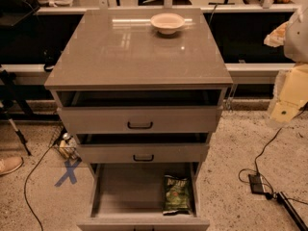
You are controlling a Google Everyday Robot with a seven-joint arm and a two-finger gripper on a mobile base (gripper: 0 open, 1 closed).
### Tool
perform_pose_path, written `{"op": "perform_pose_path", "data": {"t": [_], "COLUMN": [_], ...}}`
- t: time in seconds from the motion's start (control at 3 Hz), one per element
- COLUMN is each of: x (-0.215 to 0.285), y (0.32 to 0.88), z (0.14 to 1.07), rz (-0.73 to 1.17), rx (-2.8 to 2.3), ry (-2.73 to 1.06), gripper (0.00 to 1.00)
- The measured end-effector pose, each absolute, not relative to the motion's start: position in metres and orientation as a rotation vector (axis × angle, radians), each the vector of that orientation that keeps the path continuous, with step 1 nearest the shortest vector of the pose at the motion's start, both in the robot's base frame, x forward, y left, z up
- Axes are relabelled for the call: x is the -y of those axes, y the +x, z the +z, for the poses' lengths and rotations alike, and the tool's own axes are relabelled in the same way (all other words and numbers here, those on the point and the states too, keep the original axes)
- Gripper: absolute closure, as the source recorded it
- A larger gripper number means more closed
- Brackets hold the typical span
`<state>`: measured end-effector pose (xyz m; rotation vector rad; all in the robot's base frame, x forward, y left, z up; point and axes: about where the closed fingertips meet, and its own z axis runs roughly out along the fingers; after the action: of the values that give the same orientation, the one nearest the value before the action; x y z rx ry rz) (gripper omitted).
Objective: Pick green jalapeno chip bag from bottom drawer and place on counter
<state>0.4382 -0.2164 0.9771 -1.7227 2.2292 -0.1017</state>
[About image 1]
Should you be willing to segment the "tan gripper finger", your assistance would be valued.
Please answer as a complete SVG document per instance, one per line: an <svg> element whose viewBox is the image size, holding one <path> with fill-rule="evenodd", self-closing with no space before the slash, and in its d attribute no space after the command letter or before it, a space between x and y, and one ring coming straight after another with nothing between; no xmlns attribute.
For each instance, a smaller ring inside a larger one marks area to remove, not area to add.
<svg viewBox="0 0 308 231"><path fill-rule="evenodd" d="M296 63L276 76L269 103L267 125L278 128L289 123L308 103L308 64Z"/></svg>
<svg viewBox="0 0 308 231"><path fill-rule="evenodd" d="M264 44L270 47L282 46L285 42L288 23L284 22L268 34L264 39Z"/></svg>

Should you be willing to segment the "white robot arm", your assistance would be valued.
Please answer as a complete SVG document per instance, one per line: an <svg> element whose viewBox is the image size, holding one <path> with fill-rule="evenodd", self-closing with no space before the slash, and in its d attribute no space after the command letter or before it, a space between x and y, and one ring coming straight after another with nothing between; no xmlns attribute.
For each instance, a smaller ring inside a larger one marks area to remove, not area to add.
<svg viewBox="0 0 308 231"><path fill-rule="evenodd" d="M264 44L282 46L284 55L295 62L290 70L277 75L274 99L269 105L271 120L288 123L308 103L308 7L297 9L265 37Z"/></svg>

